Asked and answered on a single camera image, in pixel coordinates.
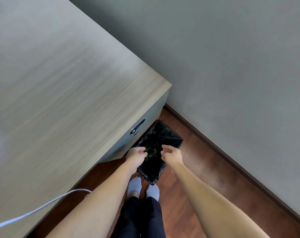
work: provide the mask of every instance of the baseboard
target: baseboard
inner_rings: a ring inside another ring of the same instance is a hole
[[[258,188],[264,195],[278,205],[284,212],[286,212],[296,223],[300,225],[300,216],[292,210],[286,203],[279,199],[274,193],[272,193],[267,187],[260,183],[255,177],[248,173],[243,167],[241,167],[235,160],[228,156],[223,150],[221,150],[216,144],[210,141],[204,134],[202,134],[197,128],[184,119],[178,112],[171,108],[168,104],[163,107],[173,117],[175,117],[181,124],[194,133],[200,140],[207,144],[213,151],[215,151],[220,157],[222,157],[228,164],[230,164],[236,171],[244,176],[249,182],[251,182],[256,188]]]

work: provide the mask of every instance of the wooden floor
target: wooden floor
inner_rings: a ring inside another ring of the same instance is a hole
[[[300,238],[300,226],[294,220],[166,110],[162,111],[160,119],[184,138],[181,147],[184,164],[195,175],[241,208],[271,238]],[[98,164],[78,184],[77,188],[96,188],[123,162],[124,159],[120,159]],[[169,167],[165,168],[157,184],[160,188],[159,202],[162,207],[167,238],[205,237],[199,221],[182,191],[180,182]],[[144,196],[146,188],[147,182],[143,180],[141,197]],[[84,194],[80,192],[70,194],[28,237],[45,237],[83,198]]]

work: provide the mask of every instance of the white cable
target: white cable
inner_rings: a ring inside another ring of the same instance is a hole
[[[58,199],[60,199],[60,198],[62,198],[62,197],[64,197],[64,196],[67,196],[67,195],[70,194],[70,193],[73,193],[73,192],[75,192],[75,191],[81,191],[81,190],[82,190],[82,191],[87,191],[87,192],[89,192],[89,193],[92,192],[92,191],[90,191],[89,189],[73,189],[73,190],[71,190],[71,191],[65,193],[64,195],[61,195],[61,196],[59,196],[59,197],[57,197],[57,198],[51,200],[50,202],[48,202],[48,203],[42,205],[41,207],[39,207],[39,208],[37,208],[37,209],[35,209],[35,210],[29,212],[29,213],[26,213],[26,214],[23,215],[23,216],[19,216],[19,217],[17,217],[17,218],[13,218],[13,219],[11,219],[11,220],[6,220],[6,221],[4,221],[4,222],[1,222],[1,223],[0,223],[0,228],[6,226],[6,225],[8,225],[8,224],[11,224],[11,223],[13,223],[13,222],[16,222],[16,221],[18,221],[18,220],[21,220],[21,219],[23,219],[23,218],[25,218],[25,217],[27,217],[27,216],[29,216],[29,215],[32,215],[32,214],[34,214],[35,212],[37,212],[37,211],[43,209],[43,208],[46,207],[47,205],[51,204],[52,202],[54,202],[54,201],[56,201],[56,200],[58,200]]]

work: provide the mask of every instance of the pants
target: pants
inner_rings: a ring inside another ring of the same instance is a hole
[[[166,238],[159,202],[148,197],[140,201],[129,198],[121,208],[120,216],[110,238]]]

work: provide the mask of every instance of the trash can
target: trash can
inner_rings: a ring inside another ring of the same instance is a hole
[[[162,144],[180,148],[183,139],[168,125],[161,120],[156,120],[150,128],[140,137],[133,147],[145,147],[148,156],[137,168],[138,173],[154,185],[166,167],[166,163],[161,159]]]

